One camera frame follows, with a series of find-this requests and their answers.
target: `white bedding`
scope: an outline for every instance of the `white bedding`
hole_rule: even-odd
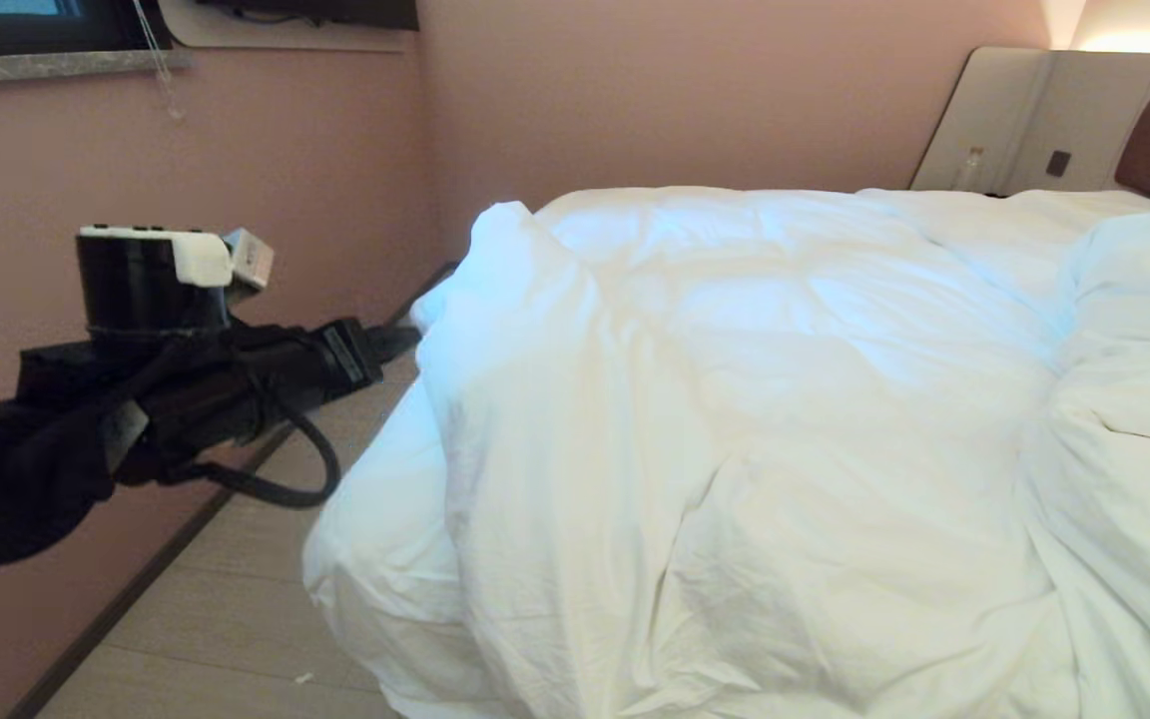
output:
[[[319,520],[307,590],[412,719],[1080,716],[1086,569],[1046,568],[1063,541],[1034,549],[1014,491],[1076,322],[1059,268],[1137,213],[497,206],[416,306],[420,381]]]
[[[1150,716],[1150,215],[1099,224],[1063,280],[1074,322],[1019,499],[1066,609],[1082,716]]]

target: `pink wall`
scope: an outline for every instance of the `pink wall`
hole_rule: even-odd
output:
[[[443,230],[585,186],[904,188],[967,55],[1048,0],[423,0]]]
[[[443,262],[419,59],[201,51],[174,123],[151,76],[0,86],[0,396],[22,346],[83,337],[83,223],[246,228],[277,250],[256,322],[379,320]],[[209,496],[120,492],[0,569],[0,716]]]

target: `marble window sill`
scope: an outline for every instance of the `marble window sill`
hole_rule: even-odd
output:
[[[169,49],[163,59],[171,69],[189,68],[193,56],[185,49]],[[147,49],[117,53],[56,53],[0,56],[0,82],[91,76],[106,72],[153,72],[154,54]]]

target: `floor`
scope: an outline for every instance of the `floor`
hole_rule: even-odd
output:
[[[412,355],[386,382],[314,420],[351,467],[415,377]],[[289,438],[261,468],[314,487],[321,464]],[[44,719],[396,719],[375,678],[335,645],[300,583],[316,511],[236,496],[136,602],[41,711]]]

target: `bed sheet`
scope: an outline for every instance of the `bed sheet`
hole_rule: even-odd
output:
[[[1076,716],[1013,506],[1057,268],[1122,192],[492,208],[306,544],[412,719]]]

